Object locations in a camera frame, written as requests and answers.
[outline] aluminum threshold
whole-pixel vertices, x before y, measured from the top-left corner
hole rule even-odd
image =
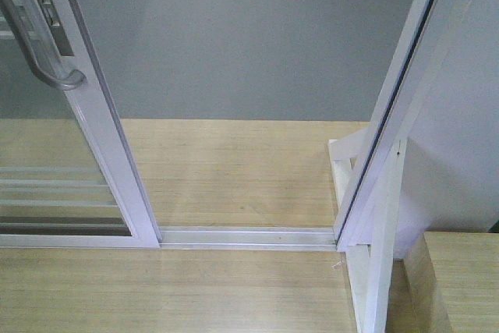
[[[166,226],[167,250],[336,251],[332,228]]]

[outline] wooden floor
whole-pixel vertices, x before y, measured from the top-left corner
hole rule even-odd
[[[327,140],[366,125],[123,122],[160,225],[330,226]],[[387,331],[417,332],[408,301],[396,264]],[[340,253],[0,249],[0,331],[313,333],[356,326]]]
[[[125,119],[159,225],[332,226],[327,140],[365,122]]]
[[[339,253],[0,254],[3,333],[355,331]]]
[[[0,166],[98,168],[74,119],[1,119]]]

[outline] white bracket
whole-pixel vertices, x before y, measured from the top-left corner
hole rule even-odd
[[[359,153],[365,136],[366,128],[345,136],[340,140],[329,140],[327,143],[338,209],[342,205],[343,196],[352,175],[352,163],[350,159],[355,158]]]
[[[375,200],[370,248],[346,250],[357,331],[362,333],[381,333],[386,325],[406,144],[400,140],[392,147],[370,198]]]

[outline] door handle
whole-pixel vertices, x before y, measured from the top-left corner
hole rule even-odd
[[[33,45],[31,44],[30,36],[26,31],[20,15],[16,11],[16,5],[12,0],[0,0],[0,10],[5,17],[5,21],[7,21],[10,30],[14,34],[14,37],[17,39],[17,43],[24,54],[24,58],[26,59],[31,72],[40,81],[59,90],[74,90],[82,85],[86,77],[78,69],[72,70],[64,78],[58,78],[46,72],[41,67]]]

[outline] wooden shelf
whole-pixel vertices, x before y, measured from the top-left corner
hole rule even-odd
[[[405,269],[421,333],[497,332],[499,235],[426,232]]]

